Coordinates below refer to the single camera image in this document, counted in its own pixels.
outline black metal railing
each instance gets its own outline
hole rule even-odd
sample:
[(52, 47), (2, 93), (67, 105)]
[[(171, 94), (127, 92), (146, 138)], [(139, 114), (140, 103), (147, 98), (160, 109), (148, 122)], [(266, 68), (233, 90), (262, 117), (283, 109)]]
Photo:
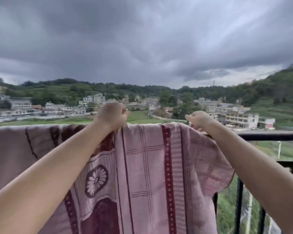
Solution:
[[(293, 141), (293, 131), (243, 131), (238, 132), (238, 135), (246, 141)], [(285, 168), (290, 168), (290, 172), (293, 174), (293, 161), (277, 161), (280, 165)], [(237, 185), (237, 202), (236, 202), (236, 219), (234, 234), (240, 233), (240, 219), (242, 212), (242, 198), (243, 198), (243, 182), (238, 179)], [(215, 213), (217, 214), (217, 200), (218, 194), (216, 193), (213, 197), (215, 205)], [(258, 222), (258, 234), (264, 233), (265, 228), (265, 217), (266, 211), (260, 206), (259, 211), (259, 222)]]

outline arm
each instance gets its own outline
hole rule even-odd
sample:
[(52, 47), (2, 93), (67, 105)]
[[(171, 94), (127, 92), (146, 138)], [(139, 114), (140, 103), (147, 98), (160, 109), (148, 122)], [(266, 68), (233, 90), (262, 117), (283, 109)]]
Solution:
[(39, 232), (95, 148), (126, 116), (120, 104), (104, 106), (85, 129), (53, 149), (0, 190), (0, 234)]
[(205, 112), (186, 116), (210, 134), (239, 178), (282, 231), (293, 233), (293, 175)]

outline pink blanket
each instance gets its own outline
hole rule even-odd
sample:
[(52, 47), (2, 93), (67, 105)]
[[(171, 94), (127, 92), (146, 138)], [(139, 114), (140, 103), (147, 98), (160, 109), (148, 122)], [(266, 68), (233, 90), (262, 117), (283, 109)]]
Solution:
[[(0, 128), (0, 189), (85, 125)], [(233, 169), (180, 124), (128, 125), (92, 154), (40, 234), (217, 233), (214, 193)]]

